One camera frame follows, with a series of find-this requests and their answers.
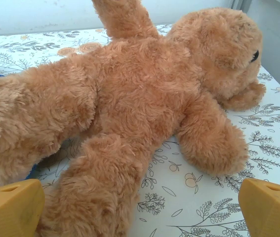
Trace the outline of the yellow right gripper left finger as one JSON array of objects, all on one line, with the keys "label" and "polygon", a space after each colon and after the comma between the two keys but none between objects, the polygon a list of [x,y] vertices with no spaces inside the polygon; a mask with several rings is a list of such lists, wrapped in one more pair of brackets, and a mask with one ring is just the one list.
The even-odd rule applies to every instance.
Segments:
[{"label": "yellow right gripper left finger", "polygon": [[38,179],[0,187],[0,237],[34,237],[44,207]]}]

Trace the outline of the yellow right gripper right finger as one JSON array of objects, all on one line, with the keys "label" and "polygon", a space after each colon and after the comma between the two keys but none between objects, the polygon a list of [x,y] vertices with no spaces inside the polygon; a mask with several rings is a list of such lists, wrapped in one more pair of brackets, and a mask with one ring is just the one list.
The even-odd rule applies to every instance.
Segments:
[{"label": "yellow right gripper right finger", "polygon": [[280,185],[245,179],[238,200],[250,237],[280,237]]}]

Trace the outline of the floral printed table mat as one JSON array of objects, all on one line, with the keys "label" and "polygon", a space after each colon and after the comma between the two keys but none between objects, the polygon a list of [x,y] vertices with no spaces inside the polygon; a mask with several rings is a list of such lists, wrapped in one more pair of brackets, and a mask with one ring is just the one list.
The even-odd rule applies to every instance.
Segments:
[{"label": "floral printed table mat", "polygon": [[[103,29],[0,36],[0,75],[109,42]],[[267,89],[260,105],[228,112],[249,145],[246,169],[210,177],[188,165],[177,141],[168,139],[155,151],[142,182],[130,237],[249,237],[238,204],[242,181],[280,185],[280,85],[264,68],[258,78]]]}]

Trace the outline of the brown teddy bear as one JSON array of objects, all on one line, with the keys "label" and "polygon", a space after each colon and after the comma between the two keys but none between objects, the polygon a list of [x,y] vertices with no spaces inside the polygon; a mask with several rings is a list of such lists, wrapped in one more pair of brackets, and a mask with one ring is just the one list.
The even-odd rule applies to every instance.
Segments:
[{"label": "brown teddy bear", "polygon": [[84,135],[46,198],[38,237],[126,237],[153,153],[172,135],[211,175],[244,169],[226,110],[265,94],[262,33],[240,10],[207,8],[157,32],[140,0],[92,0],[112,42],[0,77],[0,186]]}]

